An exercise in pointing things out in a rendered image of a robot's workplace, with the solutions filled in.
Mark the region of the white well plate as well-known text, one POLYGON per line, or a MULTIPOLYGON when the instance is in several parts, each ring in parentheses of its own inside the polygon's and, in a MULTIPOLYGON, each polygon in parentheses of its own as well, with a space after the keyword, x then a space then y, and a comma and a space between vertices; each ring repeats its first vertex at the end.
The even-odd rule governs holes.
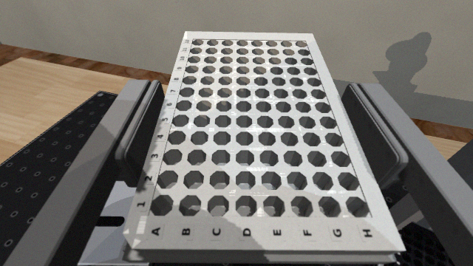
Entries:
POLYGON ((141 263, 406 251, 312 33, 185 31, 123 235, 141 263))

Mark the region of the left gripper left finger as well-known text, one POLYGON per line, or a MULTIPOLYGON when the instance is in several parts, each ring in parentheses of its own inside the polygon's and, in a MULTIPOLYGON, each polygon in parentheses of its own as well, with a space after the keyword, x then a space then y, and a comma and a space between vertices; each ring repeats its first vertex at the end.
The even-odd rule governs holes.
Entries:
POLYGON ((77 266, 116 181, 136 188, 165 95, 128 80, 3 266, 77 266))

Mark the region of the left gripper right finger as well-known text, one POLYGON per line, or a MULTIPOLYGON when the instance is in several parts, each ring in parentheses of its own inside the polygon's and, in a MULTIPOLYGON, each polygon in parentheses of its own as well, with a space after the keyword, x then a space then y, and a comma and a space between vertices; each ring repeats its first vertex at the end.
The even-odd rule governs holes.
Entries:
POLYGON ((341 97, 380 190, 404 184, 455 266, 473 266, 473 190, 379 83, 341 97))

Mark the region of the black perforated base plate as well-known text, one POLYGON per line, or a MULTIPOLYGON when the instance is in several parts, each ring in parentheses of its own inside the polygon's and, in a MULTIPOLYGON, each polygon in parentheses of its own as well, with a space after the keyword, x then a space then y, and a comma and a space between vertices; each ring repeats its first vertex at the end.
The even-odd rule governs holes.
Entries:
MULTIPOLYGON (((118 94, 98 91, 0 164, 0 266, 3 266, 118 94)), ((388 209, 409 192, 381 190, 388 209)), ((152 263, 152 266, 369 266, 334 264, 152 263)))

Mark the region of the white rectangular plate nest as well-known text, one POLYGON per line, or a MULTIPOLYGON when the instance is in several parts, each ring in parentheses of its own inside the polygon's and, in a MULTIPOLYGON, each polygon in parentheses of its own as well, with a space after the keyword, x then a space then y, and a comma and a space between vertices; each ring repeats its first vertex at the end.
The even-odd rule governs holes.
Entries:
POLYGON ((124 181, 116 181, 78 266, 152 266, 122 261, 127 243, 123 229, 135 191, 124 181))

